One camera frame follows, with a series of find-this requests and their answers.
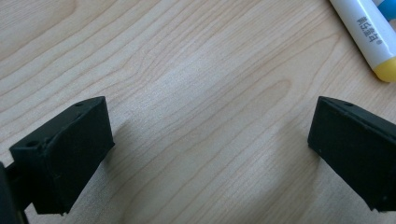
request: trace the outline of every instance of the black object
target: black object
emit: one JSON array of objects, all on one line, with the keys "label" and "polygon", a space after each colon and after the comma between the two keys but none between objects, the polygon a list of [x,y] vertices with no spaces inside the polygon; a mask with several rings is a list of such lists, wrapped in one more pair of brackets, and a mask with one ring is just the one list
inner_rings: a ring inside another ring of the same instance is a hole
[{"label": "black object", "polygon": [[308,144],[371,210],[396,210],[396,126],[348,102],[318,98]]},{"label": "black object", "polygon": [[7,178],[0,167],[1,190],[11,192],[4,203],[17,214],[29,203],[38,214],[68,213],[113,146],[105,97],[68,107],[10,148]]}]

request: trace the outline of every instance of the wood grain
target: wood grain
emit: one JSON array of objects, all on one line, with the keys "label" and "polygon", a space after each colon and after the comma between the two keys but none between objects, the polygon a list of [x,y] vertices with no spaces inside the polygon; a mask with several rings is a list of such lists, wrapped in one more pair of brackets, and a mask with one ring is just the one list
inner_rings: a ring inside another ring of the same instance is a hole
[{"label": "wood grain", "polygon": [[0,155],[107,98],[116,146],[31,223],[394,223],[307,147],[319,95],[396,122],[329,1],[0,2]]}]

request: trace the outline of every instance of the wooden table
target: wooden table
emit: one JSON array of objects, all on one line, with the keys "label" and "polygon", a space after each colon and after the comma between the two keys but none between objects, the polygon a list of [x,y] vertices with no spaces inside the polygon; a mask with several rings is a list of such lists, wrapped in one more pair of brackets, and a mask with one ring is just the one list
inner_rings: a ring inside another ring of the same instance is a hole
[{"label": "wooden table", "polygon": [[104,95],[116,146],[31,223],[395,223],[308,148],[318,96],[396,122],[327,0],[0,2],[0,148]]}]

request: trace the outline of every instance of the black plastic piece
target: black plastic piece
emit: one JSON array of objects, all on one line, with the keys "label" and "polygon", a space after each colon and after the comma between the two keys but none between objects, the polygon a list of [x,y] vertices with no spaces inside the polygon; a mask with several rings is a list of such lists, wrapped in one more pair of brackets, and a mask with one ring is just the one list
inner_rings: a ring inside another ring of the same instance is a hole
[{"label": "black plastic piece", "polygon": [[106,99],[97,97],[70,106],[10,151],[37,213],[63,214],[113,146]]},{"label": "black plastic piece", "polygon": [[396,126],[348,102],[319,97],[308,144],[370,209],[396,210]]},{"label": "black plastic piece", "polygon": [[9,185],[7,171],[0,162],[0,223],[22,224],[28,223],[24,208],[15,204],[11,186]]}]

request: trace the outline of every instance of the white glue stick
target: white glue stick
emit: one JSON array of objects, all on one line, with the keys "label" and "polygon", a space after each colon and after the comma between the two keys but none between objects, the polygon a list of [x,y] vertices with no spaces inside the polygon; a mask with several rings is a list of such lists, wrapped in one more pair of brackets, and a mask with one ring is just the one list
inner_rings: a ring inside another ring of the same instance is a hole
[{"label": "white glue stick", "polygon": [[396,81],[396,32],[372,0],[330,0],[379,79]]}]

